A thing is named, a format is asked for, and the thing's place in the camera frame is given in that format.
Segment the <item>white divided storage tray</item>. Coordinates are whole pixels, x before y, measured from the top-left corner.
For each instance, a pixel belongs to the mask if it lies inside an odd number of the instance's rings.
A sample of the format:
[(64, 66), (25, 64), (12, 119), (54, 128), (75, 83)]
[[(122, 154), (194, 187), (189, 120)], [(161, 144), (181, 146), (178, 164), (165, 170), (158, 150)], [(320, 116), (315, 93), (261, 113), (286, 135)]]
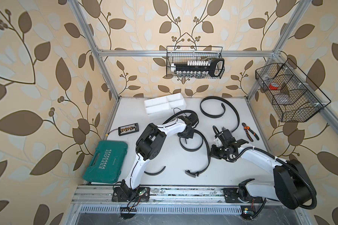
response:
[(146, 114), (150, 118), (162, 118), (171, 115), (174, 108), (186, 109), (186, 101), (181, 93), (152, 98), (144, 101)]

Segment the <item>black belt front loop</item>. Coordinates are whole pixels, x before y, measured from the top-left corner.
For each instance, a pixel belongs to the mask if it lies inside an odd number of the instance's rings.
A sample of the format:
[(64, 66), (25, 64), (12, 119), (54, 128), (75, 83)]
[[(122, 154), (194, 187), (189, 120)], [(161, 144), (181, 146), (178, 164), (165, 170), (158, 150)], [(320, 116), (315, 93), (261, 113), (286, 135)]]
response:
[(205, 157), (205, 159), (202, 160), (202, 162), (206, 161), (206, 164), (203, 166), (202, 169), (200, 170), (197, 170), (197, 171), (191, 171), (191, 170), (185, 170), (185, 174), (192, 177), (192, 178), (196, 178), (196, 177), (199, 177), (200, 175), (202, 175), (204, 172), (207, 171), (207, 169), (209, 168), (209, 165), (210, 165), (210, 162), (211, 162), (211, 156), (210, 156), (210, 146), (209, 146), (209, 143), (206, 139), (206, 137), (198, 130), (194, 130), (194, 134), (198, 135), (201, 140), (202, 140), (202, 143), (199, 147), (196, 147), (194, 149), (189, 149), (187, 148), (183, 142), (182, 142), (182, 139), (183, 138), (179, 138), (179, 143), (180, 143), (180, 146), (187, 152), (195, 152), (195, 151), (200, 151), (201, 152), (201, 155), (203, 157)]

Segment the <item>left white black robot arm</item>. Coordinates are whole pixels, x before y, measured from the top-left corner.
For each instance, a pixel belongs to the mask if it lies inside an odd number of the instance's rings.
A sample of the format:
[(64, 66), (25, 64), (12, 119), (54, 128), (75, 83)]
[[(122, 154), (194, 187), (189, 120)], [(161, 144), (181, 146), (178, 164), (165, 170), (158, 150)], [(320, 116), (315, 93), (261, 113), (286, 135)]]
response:
[(120, 188), (127, 198), (136, 196), (141, 178), (147, 164), (161, 151), (167, 137), (178, 135), (181, 138), (193, 138), (194, 129), (199, 124), (196, 112), (180, 111), (168, 118), (162, 125), (148, 124), (136, 141), (136, 158), (128, 176), (121, 181)]

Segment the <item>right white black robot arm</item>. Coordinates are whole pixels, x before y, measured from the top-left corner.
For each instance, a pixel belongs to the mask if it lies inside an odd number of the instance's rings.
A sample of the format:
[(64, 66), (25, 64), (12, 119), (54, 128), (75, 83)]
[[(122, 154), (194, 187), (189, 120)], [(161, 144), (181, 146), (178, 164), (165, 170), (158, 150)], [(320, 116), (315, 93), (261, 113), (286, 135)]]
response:
[(263, 197), (281, 202), (288, 209), (303, 208), (313, 210), (317, 206), (317, 193), (303, 165), (298, 160), (285, 160), (254, 147), (244, 139), (236, 140), (232, 133), (214, 126), (215, 144), (210, 155), (235, 163), (247, 160), (272, 175), (270, 181), (254, 178), (244, 180), (238, 185), (235, 196), (241, 202), (249, 202)]

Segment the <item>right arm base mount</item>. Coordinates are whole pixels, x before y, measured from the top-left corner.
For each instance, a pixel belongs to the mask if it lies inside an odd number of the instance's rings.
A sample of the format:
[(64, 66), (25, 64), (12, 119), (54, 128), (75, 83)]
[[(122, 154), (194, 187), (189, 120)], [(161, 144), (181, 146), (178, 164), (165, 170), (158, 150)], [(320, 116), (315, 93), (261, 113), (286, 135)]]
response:
[(223, 195), (226, 203), (263, 203), (263, 198), (252, 197), (249, 194), (240, 194), (239, 188), (224, 188)]

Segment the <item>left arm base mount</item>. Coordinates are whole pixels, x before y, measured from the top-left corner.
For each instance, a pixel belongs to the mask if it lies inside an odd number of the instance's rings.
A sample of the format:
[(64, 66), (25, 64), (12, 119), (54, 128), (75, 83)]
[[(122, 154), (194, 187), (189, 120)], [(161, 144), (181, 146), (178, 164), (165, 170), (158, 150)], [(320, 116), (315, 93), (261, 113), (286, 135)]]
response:
[(140, 199), (141, 202), (148, 202), (150, 191), (151, 189), (149, 187), (137, 188), (135, 190), (129, 189), (126, 191), (123, 191), (121, 187), (115, 187), (111, 201), (121, 203)]

